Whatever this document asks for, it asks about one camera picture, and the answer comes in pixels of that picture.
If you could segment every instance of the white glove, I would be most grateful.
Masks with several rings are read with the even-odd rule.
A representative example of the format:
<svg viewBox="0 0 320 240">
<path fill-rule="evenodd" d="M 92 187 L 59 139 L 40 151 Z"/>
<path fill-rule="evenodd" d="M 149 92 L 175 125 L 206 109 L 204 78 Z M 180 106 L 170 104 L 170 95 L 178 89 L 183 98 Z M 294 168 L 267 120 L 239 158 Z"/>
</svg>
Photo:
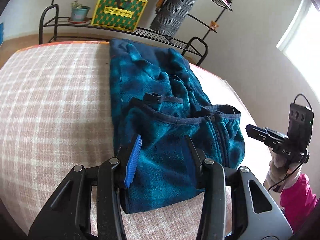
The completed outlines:
<svg viewBox="0 0 320 240">
<path fill-rule="evenodd" d="M 287 159 L 285 157 L 276 153 L 273 154 L 272 161 L 269 163 L 270 169 L 267 174 L 267 182 L 270 187 L 283 179 L 286 174 L 290 174 L 292 171 L 294 171 L 299 165 L 299 163 L 291 163 L 289 169 L 286 170 L 284 168 L 286 161 Z M 277 185 L 280 186 L 277 192 L 282 192 L 283 189 L 292 187 L 297 182 L 301 174 L 301 167 L 302 165 L 290 177 Z"/>
</svg>

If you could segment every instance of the teal fleece fabric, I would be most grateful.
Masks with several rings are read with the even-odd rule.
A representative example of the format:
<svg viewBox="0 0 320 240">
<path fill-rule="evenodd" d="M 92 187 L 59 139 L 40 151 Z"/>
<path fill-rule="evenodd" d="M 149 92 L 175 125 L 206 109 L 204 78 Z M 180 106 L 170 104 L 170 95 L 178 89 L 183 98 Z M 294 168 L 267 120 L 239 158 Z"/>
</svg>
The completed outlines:
<svg viewBox="0 0 320 240">
<path fill-rule="evenodd" d="M 240 112 L 228 105 L 212 106 L 181 54 L 113 39 L 110 57 L 115 152 L 134 134 L 142 137 L 134 180 L 120 191 L 124 212 L 164 207 L 203 191 L 195 189 L 187 173 L 186 134 L 223 166 L 236 168 L 241 163 Z"/>
</svg>

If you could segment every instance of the plaid blanket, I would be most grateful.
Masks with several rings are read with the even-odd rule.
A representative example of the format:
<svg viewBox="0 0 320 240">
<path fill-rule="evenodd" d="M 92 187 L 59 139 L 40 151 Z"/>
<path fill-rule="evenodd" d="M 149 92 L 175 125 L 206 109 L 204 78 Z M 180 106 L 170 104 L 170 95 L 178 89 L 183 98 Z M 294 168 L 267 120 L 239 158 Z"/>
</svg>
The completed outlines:
<svg viewBox="0 0 320 240">
<path fill-rule="evenodd" d="M 0 70 L 0 198 L 26 233 L 74 165 L 100 165 L 114 154 L 109 61 L 105 42 L 64 42 L 18 51 Z M 241 111 L 246 143 L 242 165 L 263 183 L 271 155 L 265 145 L 247 137 L 245 126 L 255 124 L 248 110 L 224 80 L 192 64 L 190 68 L 212 103 Z M 148 212 L 122 212 L 127 239 L 195 239 L 202 202 L 203 193 Z M 95 192 L 91 204 L 96 235 Z M 227 232 L 230 205 L 228 210 Z"/>
</svg>

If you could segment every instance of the black plastic bracket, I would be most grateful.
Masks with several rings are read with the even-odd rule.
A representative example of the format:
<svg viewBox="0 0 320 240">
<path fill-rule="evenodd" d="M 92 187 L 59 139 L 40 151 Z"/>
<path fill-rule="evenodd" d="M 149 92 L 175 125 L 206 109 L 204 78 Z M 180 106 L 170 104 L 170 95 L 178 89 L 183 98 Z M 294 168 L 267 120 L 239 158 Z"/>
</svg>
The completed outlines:
<svg viewBox="0 0 320 240">
<path fill-rule="evenodd" d="M 32 240 L 126 240 L 114 171 L 118 163 L 107 160 L 85 169 L 76 165 L 67 174 L 36 217 L 29 230 Z M 99 237 L 91 235 L 92 186 L 97 186 Z"/>
<path fill-rule="evenodd" d="M 196 240 L 288 240 L 292 236 L 285 216 L 248 167 L 222 167 L 205 158 L 190 136 L 185 139 L 191 155 L 184 153 L 185 161 L 193 162 L 187 165 L 188 174 L 196 188 L 205 188 Z M 231 187 L 232 234 L 225 238 L 226 186 Z"/>
</svg>

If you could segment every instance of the succulent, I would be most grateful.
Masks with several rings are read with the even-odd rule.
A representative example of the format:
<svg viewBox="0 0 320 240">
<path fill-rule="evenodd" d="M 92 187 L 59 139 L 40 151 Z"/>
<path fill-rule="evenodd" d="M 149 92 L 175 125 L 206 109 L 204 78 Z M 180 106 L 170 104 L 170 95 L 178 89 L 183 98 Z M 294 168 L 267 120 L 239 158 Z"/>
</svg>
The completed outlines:
<svg viewBox="0 0 320 240">
<path fill-rule="evenodd" d="M 71 3 L 71 7 L 73 9 L 81 9 L 82 8 L 82 4 L 81 3 L 78 3 L 78 0 L 75 0 L 74 2 Z"/>
</svg>

